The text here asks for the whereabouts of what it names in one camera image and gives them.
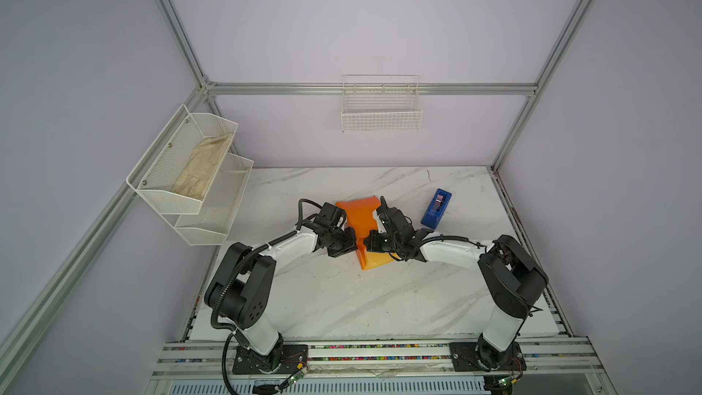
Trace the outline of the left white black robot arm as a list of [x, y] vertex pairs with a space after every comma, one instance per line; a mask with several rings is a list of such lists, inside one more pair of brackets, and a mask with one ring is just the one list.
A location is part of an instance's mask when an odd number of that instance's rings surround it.
[[298, 201], [294, 228], [268, 243], [234, 243], [226, 250], [204, 297], [210, 327], [228, 331], [260, 356], [283, 343], [266, 316], [276, 270], [316, 251], [335, 258], [356, 251], [356, 233], [347, 213], [332, 203]]

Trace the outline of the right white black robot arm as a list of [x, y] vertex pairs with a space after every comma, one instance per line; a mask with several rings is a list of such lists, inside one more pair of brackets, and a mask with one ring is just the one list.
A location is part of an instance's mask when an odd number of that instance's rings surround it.
[[488, 357], [506, 355], [548, 285], [548, 276], [522, 245], [506, 234], [487, 246], [464, 236], [416, 230], [384, 198], [375, 215], [378, 230], [364, 240], [367, 250], [401, 262], [446, 263], [482, 274], [494, 309], [477, 349]]

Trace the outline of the yellow orange wrapping paper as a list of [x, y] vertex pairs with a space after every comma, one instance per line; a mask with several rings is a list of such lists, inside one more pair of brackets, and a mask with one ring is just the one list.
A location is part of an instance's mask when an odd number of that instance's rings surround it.
[[354, 201], [338, 201], [336, 203], [336, 206], [346, 212], [347, 225], [355, 230], [356, 247], [358, 247], [356, 256], [363, 271], [393, 262], [389, 254], [369, 252], [364, 243], [371, 231], [378, 230], [378, 223], [374, 213], [380, 205], [381, 201], [376, 196]]

